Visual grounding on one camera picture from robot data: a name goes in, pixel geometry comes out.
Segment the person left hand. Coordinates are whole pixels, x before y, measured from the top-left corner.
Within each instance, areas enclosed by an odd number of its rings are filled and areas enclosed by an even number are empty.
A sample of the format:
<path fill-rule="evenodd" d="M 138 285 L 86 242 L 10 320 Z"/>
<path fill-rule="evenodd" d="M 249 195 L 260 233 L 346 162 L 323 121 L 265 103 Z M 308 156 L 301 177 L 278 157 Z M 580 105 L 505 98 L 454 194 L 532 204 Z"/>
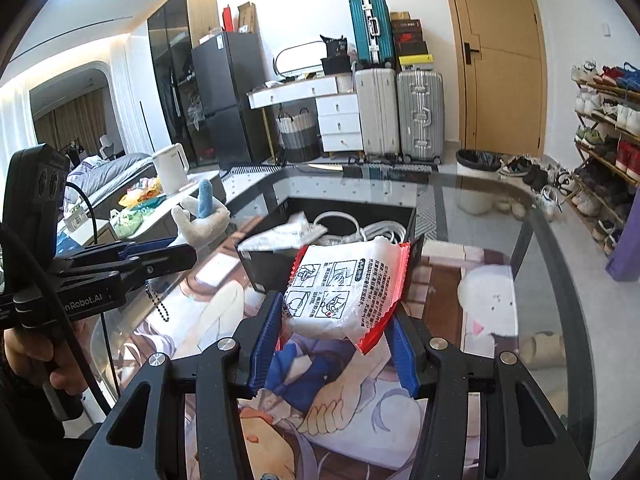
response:
<path fill-rule="evenodd" d="M 10 328 L 3 332 L 3 348 L 10 369 L 33 384 L 43 382 L 40 364 L 53 361 L 56 367 L 49 373 L 48 379 L 53 388 L 71 396 L 81 394 L 88 388 L 66 341 L 54 344 L 44 335 Z"/>

